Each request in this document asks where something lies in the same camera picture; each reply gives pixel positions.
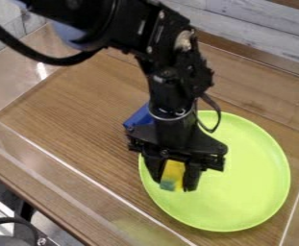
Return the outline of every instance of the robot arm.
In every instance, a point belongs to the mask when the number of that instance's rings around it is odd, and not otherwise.
[[[55,30],[74,48],[94,52],[110,46],[135,55],[150,83],[150,103],[125,124],[129,148],[141,152],[153,179],[165,189],[165,171],[181,163],[183,191],[197,189],[202,172],[222,171],[227,147],[197,117],[197,101],[217,103],[205,93],[214,72],[201,56],[190,20],[155,0],[15,0],[54,20]],[[139,118],[150,118],[143,124]]]

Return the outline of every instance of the green plate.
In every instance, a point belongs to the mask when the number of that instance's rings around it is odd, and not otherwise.
[[[210,126],[214,111],[201,111]],[[145,188],[161,208],[186,225],[214,232],[235,232],[265,222],[284,205],[290,171],[284,150],[272,136],[245,118],[225,113],[213,137],[229,146],[225,171],[203,173],[194,192],[162,190],[141,157]]]

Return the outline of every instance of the yellow object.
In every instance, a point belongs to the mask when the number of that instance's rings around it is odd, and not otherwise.
[[[175,160],[167,160],[161,180],[161,188],[170,191],[183,190],[183,173],[185,163]]]

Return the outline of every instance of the lime green plate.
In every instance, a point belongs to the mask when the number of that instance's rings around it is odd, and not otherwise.
[[[213,111],[201,111],[207,125]],[[284,205],[290,171],[284,150],[272,136],[245,118],[225,113],[213,137],[229,146],[225,171],[203,172],[198,190],[162,190],[141,157],[146,190],[161,208],[186,225],[214,232],[235,232],[265,222]]]

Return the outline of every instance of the blue component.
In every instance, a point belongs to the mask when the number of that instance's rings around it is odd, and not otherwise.
[[[133,116],[123,122],[123,127],[129,129],[138,125],[147,125],[153,123],[153,117],[149,111],[149,103],[146,103]]]

